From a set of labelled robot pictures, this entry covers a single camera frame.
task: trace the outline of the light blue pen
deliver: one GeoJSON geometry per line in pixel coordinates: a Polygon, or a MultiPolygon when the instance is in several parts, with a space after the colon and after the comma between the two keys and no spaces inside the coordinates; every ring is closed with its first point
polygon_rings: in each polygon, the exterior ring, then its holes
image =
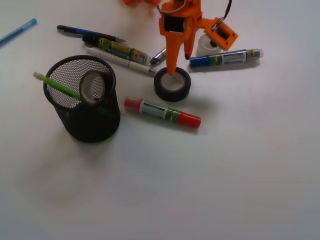
{"type": "Polygon", "coordinates": [[[25,30],[29,29],[33,25],[37,23],[37,20],[34,18],[31,21],[28,21],[26,24],[22,25],[21,27],[17,28],[13,32],[9,33],[8,35],[4,36],[0,39],[0,47],[5,43],[9,42],[10,40],[14,39],[19,34],[23,33],[25,30]]]}

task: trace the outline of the green label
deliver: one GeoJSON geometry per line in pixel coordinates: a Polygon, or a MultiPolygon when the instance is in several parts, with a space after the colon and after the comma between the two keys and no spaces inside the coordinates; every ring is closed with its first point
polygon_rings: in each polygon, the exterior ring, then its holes
{"type": "Polygon", "coordinates": [[[218,66],[224,64],[224,59],[222,55],[218,56],[210,56],[210,65],[211,66],[218,66]]]}
{"type": "Polygon", "coordinates": [[[117,57],[130,60],[130,52],[131,48],[127,46],[123,46],[121,44],[117,44],[116,42],[100,39],[99,40],[99,48],[111,53],[117,57]]]}
{"type": "Polygon", "coordinates": [[[177,123],[180,117],[180,111],[168,107],[165,113],[165,120],[177,123]]]}

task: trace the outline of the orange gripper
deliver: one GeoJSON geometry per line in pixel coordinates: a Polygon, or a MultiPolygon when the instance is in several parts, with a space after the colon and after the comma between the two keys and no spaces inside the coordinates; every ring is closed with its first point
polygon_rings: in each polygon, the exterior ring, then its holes
{"type": "Polygon", "coordinates": [[[160,13],[159,28],[166,40],[166,66],[170,76],[176,72],[182,43],[185,59],[191,57],[198,29],[204,29],[206,35],[225,51],[238,37],[224,22],[220,22],[220,18],[202,18],[201,0],[171,0],[162,5],[160,13]]]}
{"type": "MultiPolygon", "coordinates": [[[[146,3],[148,4],[152,4],[152,5],[158,5],[160,3],[160,0],[144,0],[146,3]]],[[[138,2],[137,0],[123,0],[123,2],[126,5],[131,5],[135,2],[138,2]]]]}

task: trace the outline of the pen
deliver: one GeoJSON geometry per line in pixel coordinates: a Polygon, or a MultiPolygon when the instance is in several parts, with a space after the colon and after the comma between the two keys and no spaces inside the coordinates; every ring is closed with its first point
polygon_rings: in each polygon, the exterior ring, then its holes
{"type": "Polygon", "coordinates": [[[124,99],[124,108],[134,113],[142,113],[153,116],[179,125],[185,125],[191,128],[198,128],[201,124],[201,118],[189,113],[162,106],[142,98],[129,97],[124,99]]]}
{"type": "Polygon", "coordinates": [[[120,43],[105,39],[103,37],[98,38],[90,34],[85,34],[83,35],[82,41],[93,47],[102,49],[119,58],[133,61],[138,64],[148,66],[151,60],[151,57],[143,51],[128,46],[124,46],[120,43]]]}
{"type": "Polygon", "coordinates": [[[264,56],[261,49],[238,50],[222,52],[214,55],[197,56],[190,58],[190,68],[219,66],[231,63],[246,63],[248,60],[258,60],[264,56]]]}
{"type": "Polygon", "coordinates": [[[4,36],[3,38],[0,39],[0,47],[5,43],[9,42],[10,40],[14,39],[19,34],[23,33],[25,30],[29,29],[36,23],[37,23],[37,20],[34,18],[28,21],[26,24],[22,25],[21,27],[17,28],[16,30],[12,31],[8,35],[4,36]]]}
{"type": "Polygon", "coordinates": [[[157,71],[154,70],[153,68],[150,68],[149,66],[146,65],[142,65],[140,63],[134,62],[134,61],[129,61],[127,59],[112,55],[106,51],[100,50],[99,48],[93,47],[86,47],[86,50],[88,51],[88,53],[90,53],[91,55],[94,55],[96,57],[100,57],[106,60],[110,60],[113,61],[115,63],[124,65],[129,67],[130,69],[134,69],[134,70],[138,70],[144,73],[153,73],[156,74],[157,71]]]}
{"type": "Polygon", "coordinates": [[[103,34],[100,32],[95,32],[95,31],[88,31],[88,30],[84,30],[84,29],[80,29],[80,28],[75,28],[75,27],[70,27],[70,26],[64,26],[64,25],[58,25],[56,26],[56,28],[58,30],[61,30],[65,33],[70,33],[70,34],[79,34],[79,35],[84,35],[84,34],[90,34],[94,37],[99,37],[99,38],[104,38],[104,39],[108,39],[111,40],[113,42],[117,42],[117,43],[123,43],[126,42],[125,40],[118,38],[116,36],[111,36],[108,34],[103,34]]]}
{"type": "MultiPolygon", "coordinates": [[[[65,86],[63,86],[62,84],[56,82],[56,81],[53,81],[51,78],[49,77],[46,77],[44,76],[43,74],[39,73],[39,72],[34,72],[33,73],[33,76],[40,80],[40,81],[43,81],[44,83],[48,84],[50,87],[52,87],[53,89],[56,89],[58,90],[59,92],[61,93],[64,93],[66,95],[68,95],[69,97],[72,97],[74,99],[77,99],[78,101],[80,102],[84,102],[83,99],[81,98],[81,95],[65,86]]],[[[100,112],[101,114],[104,114],[106,116],[109,116],[111,118],[114,117],[114,114],[110,111],[108,111],[107,109],[105,109],[104,107],[102,106],[98,106],[97,108],[98,112],[100,112]]]]}
{"type": "Polygon", "coordinates": [[[151,59],[150,64],[155,65],[160,61],[162,61],[163,59],[165,59],[166,56],[167,56],[167,49],[164,48],[151,59]]]}

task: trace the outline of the blue pen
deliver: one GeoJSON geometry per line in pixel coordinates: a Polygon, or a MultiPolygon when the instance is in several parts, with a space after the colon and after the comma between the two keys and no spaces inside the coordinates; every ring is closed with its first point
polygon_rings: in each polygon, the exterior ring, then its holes
{"type": "Polygon", "coordinates": [[[121,38],[118,38],[116,36],[111,36],[111,35],[108,35],[108,34],[103,34],[103,33],[100,33],[100,32],[88,31],[88,30],[75,28],[75,27],[70,27],[70,26],[64,26],[64,25],[58,25],[58,26],[56,26],[56,28],[58,30],[64,31],[65,33],[79,34],[79,35],[90,34],[93,37],[104,38],[104,39],[108,39],[110,41],[117,42],[117,43],[125,42],[125,40],[123,40],[121,38]]]}
{"type": "Polygon", "coordinates": [[[249,60],[258,60],[264,56],[261,49],[238,50],[222,52],[214,55],[197,56],[190,58],[190,68],[219,66],[232,63],[246,63],[249,60]]]}
{"type": "Polygon", "coordinates": [[[23,33],[25,30],[29,29],[33,25],[37,23],[37,20],[34,18],[30,21],[28,21],[26,24],[22,25],[21,27],[17,28],[13,32],[9,33],[8,35],[4,36],[3,38],[0,39],[0,47],[10,40],[14,39],[16,36],[19,34],[23,33]]]}

